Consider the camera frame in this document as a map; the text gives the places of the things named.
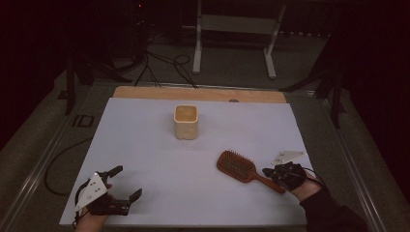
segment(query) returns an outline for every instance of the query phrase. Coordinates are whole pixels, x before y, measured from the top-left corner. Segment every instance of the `white tabletop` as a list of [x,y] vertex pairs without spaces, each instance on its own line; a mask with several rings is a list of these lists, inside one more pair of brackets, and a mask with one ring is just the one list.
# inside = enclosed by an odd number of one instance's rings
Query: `white tabletop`
[[[199,134],[174,136],[177,104],[194,104]],[[73,198],[95,171],[123,165],[108,179],[117,199],[137,189],[142,196],[128,216],[106,224],[157,227],[237,227],[305,224],[305,212],[289,193],[279,194],[258,181],[243,184],[217,170],[224,150],[250,158],[257,172],[272,167],[280,150],[305,151],[287,103],[110,99],[72,194],[61,217],[71,225]],[[311,168],[308,156],[295,160]]]

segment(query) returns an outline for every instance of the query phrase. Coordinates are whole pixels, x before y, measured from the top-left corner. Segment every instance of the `desk leg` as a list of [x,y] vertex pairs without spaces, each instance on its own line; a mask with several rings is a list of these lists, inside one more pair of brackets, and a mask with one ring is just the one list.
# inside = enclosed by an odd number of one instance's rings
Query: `desk leg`
[[286,9],[286,6],[284,5],[281,6],[278,19],[275,21],[271,42],[269,43],[268,47],[265,47],[263,49],[263,54],[265,56],[265,62],[266,62],[266,68],[268,70],[268,76],[271,79],[277,78],[277,73],[275,72],[275,67],[274,67],[274,61],[272,60],[272,50],[274,49],[275,41],[277,40],[277,37],[278,37],[280,23],[281,23],[281,20],[283,19],[283,14],[284,14],[285,9]]
[[201,56],[202,56],[202,43],[201,43],[201,0],[198,0],[198,13],[196,16],[196,46],[195,54],[193,55],[193,67],[192,72],[199,74],[201,70]]

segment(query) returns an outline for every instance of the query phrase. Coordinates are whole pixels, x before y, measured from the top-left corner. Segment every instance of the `hairbrush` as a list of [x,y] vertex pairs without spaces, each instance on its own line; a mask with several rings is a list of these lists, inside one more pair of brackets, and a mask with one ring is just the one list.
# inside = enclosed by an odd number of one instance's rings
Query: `hairbrush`
[[252,180],[257,180],[278,193],[285,193],[285,190],[275,184],[272,180],[257,174],[253,161],[236,152],[230,150],[224,151],[218,159],[217,168],[221,172],[242,183],[249,183]]

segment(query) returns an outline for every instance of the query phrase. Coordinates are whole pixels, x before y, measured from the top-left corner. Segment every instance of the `hairbrush handle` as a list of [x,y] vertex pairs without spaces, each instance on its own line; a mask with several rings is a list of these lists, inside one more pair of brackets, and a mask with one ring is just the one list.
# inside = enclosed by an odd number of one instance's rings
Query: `hairbrush handle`
[[277,191],[280,194],[285,193],[285,189],[283,189],[280,186],[278,186],[277,184],[275,184],[275,182],[273,182],[271,179],[264,178],[264,177],[260,176],[259,174],[255,173],[255,172],[253,172],[252,177],[253,177],[253,180],[258,180],[258,181],[262,182],[263,184],[265,184],[265,186]]

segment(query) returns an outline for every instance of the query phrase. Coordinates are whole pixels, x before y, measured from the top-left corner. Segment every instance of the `cream-colored cup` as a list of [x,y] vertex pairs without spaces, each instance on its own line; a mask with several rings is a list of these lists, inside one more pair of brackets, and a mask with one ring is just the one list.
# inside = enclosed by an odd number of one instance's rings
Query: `cream-colored cup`
[[195,139],[198,136],[198,115],[195,105],[179,104],[175,107],[174,128],[178,139]]

